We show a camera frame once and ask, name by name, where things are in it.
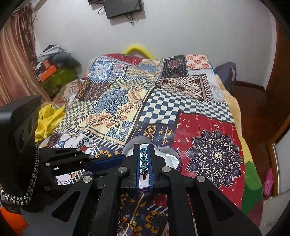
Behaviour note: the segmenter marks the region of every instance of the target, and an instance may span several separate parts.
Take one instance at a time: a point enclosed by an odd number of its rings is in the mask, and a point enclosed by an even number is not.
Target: bed
[[[183,175],[205,176],[260,225],[262,185],[242,137],[239,105],[207,56],[109,54],[93,59],[86,79],[75,84],[65,117],[41,146],[111,157],[131,138],[146,136],[177,150]],[[82,170],[68,176],[59,184],[75,183]],[[165,195],[121,195],[119,236],[168,235],[167,222]]]

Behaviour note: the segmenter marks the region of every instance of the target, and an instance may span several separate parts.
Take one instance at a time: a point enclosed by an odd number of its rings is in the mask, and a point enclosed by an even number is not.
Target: brown floor
[[[242,135],[251,151],[262,184],[266,172],[271,167],[267,141],[275,134],[271,120],[266,112],[266,95],[261,90],[236,86],[234,97],[237,99],[242,117]]]

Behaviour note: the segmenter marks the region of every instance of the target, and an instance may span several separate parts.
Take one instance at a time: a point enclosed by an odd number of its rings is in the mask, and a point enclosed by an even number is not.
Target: pink clog
[[[273,170],[270,168],[266,174],[266,180],[263,185],[263,193],[266,197],[270,196],[271,189],[274,184]]]

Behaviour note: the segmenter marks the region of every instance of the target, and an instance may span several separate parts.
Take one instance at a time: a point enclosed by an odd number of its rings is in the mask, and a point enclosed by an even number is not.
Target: orange curtain
[[[35,62],[32,9],[26,6],[13,14],[0,31],[0,106],[30,95],[42,95],[43,101],[50,101],[34,76]]]

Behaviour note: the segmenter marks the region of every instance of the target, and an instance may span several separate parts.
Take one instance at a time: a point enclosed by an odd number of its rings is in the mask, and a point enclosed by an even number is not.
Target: black and white braided cord
[[[35,162],[34,162],[34,167],[33,167],[33,171],[32,171],[32,177],[30,179],[30,183],[29,183],[29,186],[27,188],[25,196],[16,197],[16,196],[10,195],[8,193],[5,193],[5,191],[1,187],[1,194],[3,195],[3,197],[7,201],[9,201],[13,204],[20,205],[20,206],[24,206],[24,205],[27,205],[28,203],[30,203],[31,197],[33,194],[33,189],[36,185],[38,165],[39,165],[39,148],[37,145],[35,145]]]

